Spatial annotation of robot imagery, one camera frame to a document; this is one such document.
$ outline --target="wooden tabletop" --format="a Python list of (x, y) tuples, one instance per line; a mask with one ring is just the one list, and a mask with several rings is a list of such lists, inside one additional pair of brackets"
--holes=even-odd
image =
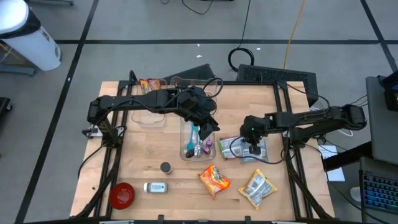
[[(302, 82), (289, 84), (304, 91)], [(103, 82), (99, 95), (116, 95), (117, 87), (118, 82)], [(140, 93), (141, 90), (133, 88), (132, 94)], [(282, 91), (280, 95), (284, 107)], [(303, 93), (289, 88), (289, 96), (294, 113), (308, 111), (307, 98)], [(221, 128), (215, 133), (217, 139), (237, 136), (247, 115), (263, 117), (264, 113), (277, 111), (272, 86), (226, 85), (216, 101), (218, 109), (215, 119)], [(240, 160), (225, 161), (219, 149), (216, 149), (217, 155), (212, 161), (183, 161), (179, 156), (180, 118), (177, 115), (167, 114), (163, 128), (143, 128), (132, 121), (131, 115), (132, 111), (127, 119), (128, 129), (124, 137), (118, 183), (131, 184), (136, 195), (129, 208), (114, 209), (112, 219), (156, 220), (160, 214), (165, 215), (166, 220), (243, 220), (246, 215), (250, 215), (252, 220), (295, 219), (285, 162), (268, 165), (257, 161), (244, 164)], [(265, 140), (269, 161), (278, 161), (282, 149), (280, 134), (270, 134)], [(100, 146), (100, 141), (100, 138), (88, 140), (85, 157)], [(318, 147), (314, 139), (309, 140), (308, 144)], [(98, 188), (104, 152), (102, 150), (90, 159), (81, 170), (71, 215), (80, 212)], [(319, 152), (306, 147), (301, 154), (308, 189), (325, 211), (334, 216)], [(165, 175), (159, 169), (162, 162), (171, 164), (173, 172), (170, 175)], [(211, 199), (197, 176), (211, 164), (218, 166), (220, 172), (231, 181), (230, 187), (218, 193), (215, 200)], [(259, 210), (255, 210), (248, 199), (238, 192), (238, 188), (244, 186), (256, 169), (260, 169), (278, 188), (277, 192), (263, 199)], [(166, 194), (144, 193), (145, 182), (167, 182), (169, 191)], [(106, 191), (103, 195), (101, 215), (105, 214), (108, 194)], [(305, 217), (299, 188), (297, 194), (301, 214)]]

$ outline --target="chip bag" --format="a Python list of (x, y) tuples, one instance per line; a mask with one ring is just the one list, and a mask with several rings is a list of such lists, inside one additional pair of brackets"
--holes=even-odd
[(274, 187), (259, 169), (254, 171), (253, 175), (244, 187), (238, 189), (241, 194), (249, 199), (250, 203), (255, 206), (256, 210), (260, 208), (262, 198), (277, 190), (278, 188)]
[(215, 165), (207, 167), (206, 170), (203, 171), (203, 173), (198, 174), (198, 176), (213, 199), (216, 198), (217, 192), (227, 189), (231, 183), (226, 177), (221, 175)]

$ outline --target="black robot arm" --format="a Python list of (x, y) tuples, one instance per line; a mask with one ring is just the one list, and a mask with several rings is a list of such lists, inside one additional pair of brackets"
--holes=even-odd
[[(313, 124), (307, 128), (297, 126)], [(263, 136), (287, 131), (290, 144), (304, 147), (312, 137), (322, 136), (337, 129), (360, 130), (366, 126), (362, 108), (355, 105), (331, 106), (325, 110), (304, 113), (269, 113), (264, 118), (247, 116), (240, 128), (240, 135), (251, 144), (250, 153), (260, 154), (257, 147)]]
[(145, 95), (101, 96), (90, 103), (87, 121), (98, 126), (103, 134), (103, 145), (117, 147), (118, 129), (111, 126), (107, 115), (111, 111), (148, 110), (152, 113), (175, 113), (199, 126), (200, 139), (204, 140), (213, 131), (219, 131), (218, 123), (210, 112), (216, 109), (216, 103), (206, 96), (204, 89), (176, 87), (153, 90)]

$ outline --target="white paper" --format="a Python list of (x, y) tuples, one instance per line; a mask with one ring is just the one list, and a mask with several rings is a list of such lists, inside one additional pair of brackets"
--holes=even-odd
[[(319, 150), (322, 153), (322, 158), (327, 159), (331, 156), (337, 155), (336, 146), (318, 146)], [(335, 170), (328, 171), (329, 181), (331, 182), (344, 182), (346, 179), (344, 178), (343, 169), (337, 168)]]

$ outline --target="gray floor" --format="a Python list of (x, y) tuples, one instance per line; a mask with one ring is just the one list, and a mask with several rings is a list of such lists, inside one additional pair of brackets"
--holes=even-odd
[[(31, 0), (30, 6), (54, 39), (78, 40), (93, 0), (75, 0), (75, 6)], [(207, 2), (186, 0), (197, 10)], [(396, 1), (368, 0), (385, 39), (398, 39), (394, 24)], [(247, 0), (214, 2), (208, 14), (200, 16), (180, 1), (163, 5), (157, 0), (99, 0), (87, 39), (240, 39)], [(245, 39), (288, 39), (300, 9), (295, 0), (252, 0)], [(307, 0), (295, 39), (377, 40), (360, 1)], [(63, 61), (59, 68), (37, 72), (35, 77), (0, 74), (0, 96), (10, 97), (14, 110), (0, 130), (0, 222), (14, 223), (44, 137), (49, 128), (76, 45), (60, 45)], [(227, 55), (236, 44), (86, 44), (78, 62), (68, 96), (56, 128), (42, 174), (25, 222), (67, 218), (77, 183), (86, 139), (81, 130), (88, 103), (101, 82), (122, 80), (133, 69), (139, 78), (160, 78), (204, 63), (225, 80), (234, 80)], [(256, 65), (282, 68), (285, 45), (247, 44)], [(398, 57), (398, 45), (388, 46)], [(233, 63), (249, 63), (247, 55), (236, 53)], [(376, 45), (292, 45), (287, 68), (315, 72), (319, 94), (333, 105), (343, 105), (365, 95), (367, 76), (388, 75), (391, 68), (379, 44)], [(318, 106), (325, 106), (320, 101)], [(347, 148), (370, 140), (369, 128), (352, 138), (331, 133), (328, 139)], [(359, 165), (343, 168), (346, 182), (333, 186), (345, 194), (358, 185)], [(360, 221), (360, 213), (330, 187), (336, 216)]]

